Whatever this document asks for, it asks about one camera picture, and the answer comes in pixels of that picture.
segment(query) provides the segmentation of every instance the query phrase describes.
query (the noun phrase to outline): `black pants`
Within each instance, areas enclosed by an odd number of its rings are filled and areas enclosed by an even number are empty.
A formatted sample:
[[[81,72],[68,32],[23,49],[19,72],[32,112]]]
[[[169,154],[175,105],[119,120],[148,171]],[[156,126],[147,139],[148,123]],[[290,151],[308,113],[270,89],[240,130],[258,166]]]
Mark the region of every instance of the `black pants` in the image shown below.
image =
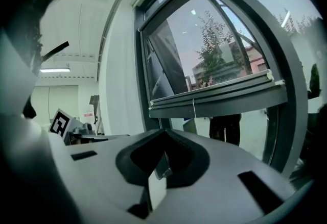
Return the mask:
[[[226,142],[239,146],[241,138],[240,120],[240,114],[213,117],[210,120],[210,138],[225,141],[226,130]]]

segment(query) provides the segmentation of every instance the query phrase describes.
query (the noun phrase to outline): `gray window frame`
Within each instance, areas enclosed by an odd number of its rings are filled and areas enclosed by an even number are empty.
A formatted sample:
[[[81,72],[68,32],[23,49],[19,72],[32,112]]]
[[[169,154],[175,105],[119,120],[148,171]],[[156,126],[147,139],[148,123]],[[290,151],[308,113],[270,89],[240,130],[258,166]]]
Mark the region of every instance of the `gray window frame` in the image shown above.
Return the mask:
[[[268,108],[269,122],[263,161],[288,177],[299,157],[308,119],[306,82],[304,76],[301,76],[302,67],[290,39],[259,1],[221,0],[251,32],[270,70],[226,84],[150,100],[142,47],[143,30],[171,1],[161,2],[148,18],[138,24],[136,31],[141,39],[141,47],[136,51],[141,51],[143,59],[149,117],[222,116]]]

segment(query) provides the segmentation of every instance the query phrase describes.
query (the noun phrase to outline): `black slot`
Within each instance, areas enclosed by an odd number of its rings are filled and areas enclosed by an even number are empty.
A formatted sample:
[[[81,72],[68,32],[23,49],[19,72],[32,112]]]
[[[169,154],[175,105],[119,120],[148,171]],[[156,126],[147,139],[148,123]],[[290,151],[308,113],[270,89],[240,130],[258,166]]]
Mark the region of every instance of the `black slot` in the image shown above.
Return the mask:
[[[74,161],[78,161],[81,159],[92,157],[94,155],[97,155],[97,153],[95,151],[88,151],[88,152],[83,152],[83,153],[72,154],[71,156]]]
[[[238,177],[265,214],[283,204],[283,201],[254,172],[244,172]]]

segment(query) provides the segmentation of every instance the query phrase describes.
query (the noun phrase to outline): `white cord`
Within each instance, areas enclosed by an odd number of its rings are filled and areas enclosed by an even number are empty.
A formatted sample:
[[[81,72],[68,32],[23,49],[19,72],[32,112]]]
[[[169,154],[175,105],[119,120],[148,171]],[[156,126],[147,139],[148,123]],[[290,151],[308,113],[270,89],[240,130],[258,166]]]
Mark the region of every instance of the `white cord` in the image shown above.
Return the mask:
[[[195,118],[196,118],[196,112],[195,112],[195,106],[194,106],[194,99],[192,100],[192,102],[193,102],[194,116],[195,116]]]

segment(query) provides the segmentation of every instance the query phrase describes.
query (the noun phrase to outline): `ceiling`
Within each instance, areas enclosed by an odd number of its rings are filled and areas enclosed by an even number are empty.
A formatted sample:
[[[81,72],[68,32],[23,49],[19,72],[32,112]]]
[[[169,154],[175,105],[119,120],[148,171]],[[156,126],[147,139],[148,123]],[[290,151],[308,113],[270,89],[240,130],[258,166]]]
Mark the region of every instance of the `ceiling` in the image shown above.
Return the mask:
[[[68,41],[69,46],[42,68],[70,67],[70,72],[39,73],[36,85],[74,85],[96,81],[106,16],[113,0],[57,0],[41,20],[42,55]]]

